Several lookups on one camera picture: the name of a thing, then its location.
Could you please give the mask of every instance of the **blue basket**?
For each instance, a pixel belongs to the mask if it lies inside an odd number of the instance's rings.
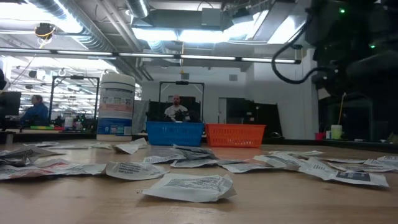
[[[147,122],[151,145],[200,146],[203,123]]]

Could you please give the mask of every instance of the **container lid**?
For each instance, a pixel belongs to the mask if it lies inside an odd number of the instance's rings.
[[[118,74],[115,72],[111,72],[108,74],[104,74],[101,79],[101,83],[106,83],[106,82],[120,82],[120,83],[126,83],[130,85],[135,85],[136,84],[136,79],[134,77],[131,77],[129,75],[125,74]]]

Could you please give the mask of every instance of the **orange basket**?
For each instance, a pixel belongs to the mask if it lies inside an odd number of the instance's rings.
[[[266,125],[258,124],[206,124],[209,146],[260,147]]]

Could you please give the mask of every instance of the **plastic basket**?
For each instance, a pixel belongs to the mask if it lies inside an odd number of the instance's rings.
[[[147,122],[149,143],[156,146],[200,146],[203,128],[203,123]]]
[[[260,147],[266,125],[258,124],[206,124],[209,146]]]

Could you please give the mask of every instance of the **computer monitor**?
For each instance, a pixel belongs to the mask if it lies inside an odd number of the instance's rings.
[[[18,116],[21,104],[21,92],[2,92],[0,94],[0,118]]]

